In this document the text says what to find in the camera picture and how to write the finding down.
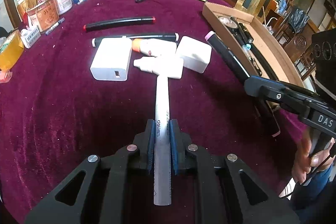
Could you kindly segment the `person's right hand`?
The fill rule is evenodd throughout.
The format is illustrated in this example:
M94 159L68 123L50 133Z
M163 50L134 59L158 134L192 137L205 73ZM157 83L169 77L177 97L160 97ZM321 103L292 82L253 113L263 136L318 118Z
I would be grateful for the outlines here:
M294 163L291 170L291 175L294 181L302 184L306 180L306 176L311 169L318 167L330 155L330 149L334 143L335 139L332 138L326 149L310 156L309 153L312 142L309 130L306 130L303 133L301 140L298 142L297 151L295 153Z

